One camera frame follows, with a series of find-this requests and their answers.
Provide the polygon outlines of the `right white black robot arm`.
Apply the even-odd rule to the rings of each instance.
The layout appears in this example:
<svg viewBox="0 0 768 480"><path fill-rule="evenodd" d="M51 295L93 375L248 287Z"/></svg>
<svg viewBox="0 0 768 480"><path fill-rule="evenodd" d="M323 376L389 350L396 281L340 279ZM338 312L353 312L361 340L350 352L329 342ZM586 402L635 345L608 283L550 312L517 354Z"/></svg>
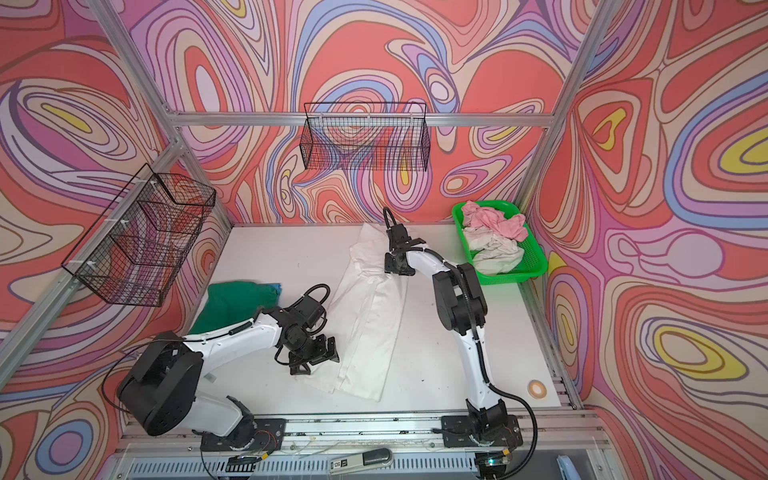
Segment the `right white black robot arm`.
<svg viewBox="0 0 768 480"><path fill-rule="evenodd" d="M469 263L454 264L428 247L423 239L411 236L389 207L385 206L382 214L388 238L385 272L399 276L420 273L430 279L437 316L457 342L468 387L468 435L476 443L485 444L511 432L508 423L512 416L505 401L512 400L529 415L532 425L529 450L534 451L539 432L533 409L522 397L494 385L486 365L484 327L488 305L474 267Z"/></svg>

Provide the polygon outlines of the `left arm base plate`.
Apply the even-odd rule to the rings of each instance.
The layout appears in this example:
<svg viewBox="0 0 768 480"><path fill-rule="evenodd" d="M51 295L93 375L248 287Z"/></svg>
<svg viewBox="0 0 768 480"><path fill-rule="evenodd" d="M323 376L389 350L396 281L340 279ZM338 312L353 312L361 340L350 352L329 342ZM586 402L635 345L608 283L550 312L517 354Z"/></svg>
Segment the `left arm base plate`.
<svg viewBox="0 0 768 480"><path fill-rule="evenodd" d="M209 452L274 452L282 448L287 420L255 418L243 420L225 437L203 433L200 450Z"/></svg>

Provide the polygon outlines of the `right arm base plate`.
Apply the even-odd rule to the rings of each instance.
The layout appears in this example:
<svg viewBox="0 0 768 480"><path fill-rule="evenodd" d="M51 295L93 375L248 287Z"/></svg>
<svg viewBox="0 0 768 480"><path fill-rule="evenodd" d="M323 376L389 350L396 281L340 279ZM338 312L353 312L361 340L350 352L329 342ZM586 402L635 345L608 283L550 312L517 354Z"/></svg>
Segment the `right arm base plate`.
<svg viewBox="0 0 768 480"><path fill-rule="evenodd" d="M443 416L440 426L433 432L442 436L447 448L506 447L514 450L524 443L514 415L491 420L488 424L482 424L478 417L470 415Z"/></svg>

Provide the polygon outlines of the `green plastic basket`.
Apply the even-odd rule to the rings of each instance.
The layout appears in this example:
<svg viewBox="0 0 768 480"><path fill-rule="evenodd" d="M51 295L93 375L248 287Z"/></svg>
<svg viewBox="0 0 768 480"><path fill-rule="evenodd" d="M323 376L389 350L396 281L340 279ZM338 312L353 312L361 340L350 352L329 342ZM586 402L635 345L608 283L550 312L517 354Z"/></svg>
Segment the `green plastic basket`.
<svg viewBox="0 0 768 480"><path fill-rule="evenodd" d="M469 228L469 227L463 226L463 214L461 211L461 207L466 202L462 202L454 205L451 210L451 214L458 232L460 243L462 245L465 256L467 258L467 261L474 267L473 259L472 259L474 254L470 252L463 234L463 231ZM515 213L521 213L517 206L506 201L486 200L486 201L477 201L476 203L478 203L480 206L493 207L493 208L505 211L507 216L511 216L512 214L515 214ZM496 276L486 276L476 271L481 284L497 285L497 284L522 283L529 279L539 277L547 271L548 263L547 263L546 256L544 255L539 243L534 238L534 235L531 233L531 230L528 227L527 221L525 221L525 226L529 232L529 235L526 240L522 242L518 242L518 245L525 250L522 262L514 270L512 270L510 273L507 273L507 274L500 274Z"/></svg>

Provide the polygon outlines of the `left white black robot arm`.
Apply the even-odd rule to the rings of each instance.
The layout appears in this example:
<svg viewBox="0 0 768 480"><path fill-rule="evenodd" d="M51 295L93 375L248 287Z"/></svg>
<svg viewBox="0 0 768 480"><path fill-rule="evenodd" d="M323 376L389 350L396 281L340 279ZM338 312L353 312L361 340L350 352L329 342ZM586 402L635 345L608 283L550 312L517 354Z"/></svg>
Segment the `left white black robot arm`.
<svg viewBox="0 0 768 480"><path fill-rule="evenodd" d="M309 375L314 366L339 359L334 338L323 334L324 298L331 289L310 287L286 307L260 307L232 326L180 337L158 335L146 347L116 389L116 397L153 437L175 428L201 436L202 448L245 452L279 447L276 434L258 427L253 413L231 395L212 396L200 380L248 354L273 349L276 363L292 376Z"/></svg>

